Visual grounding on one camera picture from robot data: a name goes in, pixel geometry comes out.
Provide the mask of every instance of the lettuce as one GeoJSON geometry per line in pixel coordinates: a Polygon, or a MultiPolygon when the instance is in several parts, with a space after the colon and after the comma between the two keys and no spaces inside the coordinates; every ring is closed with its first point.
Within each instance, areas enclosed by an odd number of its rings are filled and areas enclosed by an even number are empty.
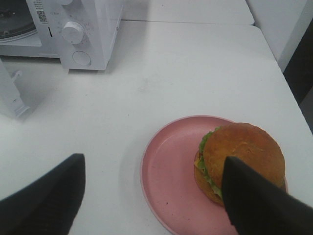
{"type": "Polygon", "coordinates": [[[202,141],[199,144],[200,160],[196,164],[196,167],[203,172],[204,178],[211,185],[211,188],[213,189],[214,193],[219,195],[220,198],[222,198],[222,191],[220,188],[216,186],[216,184],[213,182],[213,180],[209,176],[207,169],[205,167],[204,158],[203,158],[203,149],[204,149],[205,143],[207,142],[207,140],[211,137],[213,133],[214,132],[210,131],[202,138],[202,141]]]}

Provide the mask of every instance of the white wall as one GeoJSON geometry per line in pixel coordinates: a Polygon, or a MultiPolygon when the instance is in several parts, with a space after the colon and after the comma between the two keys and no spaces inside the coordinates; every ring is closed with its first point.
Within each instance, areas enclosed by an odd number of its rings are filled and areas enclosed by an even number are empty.
{"type": "Polygon", "coordinates": [[[285,70],[313,17],[313,0],[246,0],[280,68],[285,70]]]}

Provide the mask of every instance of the microwave dial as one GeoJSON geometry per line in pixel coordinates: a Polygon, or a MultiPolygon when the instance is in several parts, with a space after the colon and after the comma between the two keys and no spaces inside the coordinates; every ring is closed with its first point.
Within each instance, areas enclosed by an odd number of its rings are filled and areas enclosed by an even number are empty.
{"type": "Polygon", "coordinates": [[[84,28],[77,22],[69,21],[62,28],[62,37],[71,44],[79,44],[85,35],[84,28]]]}

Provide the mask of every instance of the bottom bun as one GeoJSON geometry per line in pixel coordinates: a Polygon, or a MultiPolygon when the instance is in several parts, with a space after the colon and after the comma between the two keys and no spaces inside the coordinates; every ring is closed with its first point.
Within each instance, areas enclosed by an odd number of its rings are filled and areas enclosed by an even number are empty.
{"type": "MultiPolygon", "coordinates": [[[[199,151],[196,153],[195,160],[198,158],[200,158],[199,151]]],[[[214,193],[213,189],[211,188],[211,185],[204,178],[204,174],[195,166],[194,166],[194,176],[199,188],[205,193],[205,195],[212,201],[216,202],[217,204],[224,206],[222,199],[219,197],[219,195],[214,193]]]]}

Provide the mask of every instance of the hamburger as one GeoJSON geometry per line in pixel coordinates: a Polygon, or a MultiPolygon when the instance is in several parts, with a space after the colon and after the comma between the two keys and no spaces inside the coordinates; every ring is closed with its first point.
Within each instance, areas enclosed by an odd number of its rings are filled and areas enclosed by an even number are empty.
{"type": "Polygon", "coordinates": [[[195,155],[195,180],[212,201],[224,205],[221,188],[227,156],[238,157],[276,186],[283,186],[285,160],[276,141],[257,126],[232,123],[206,134],[195,155]]]}

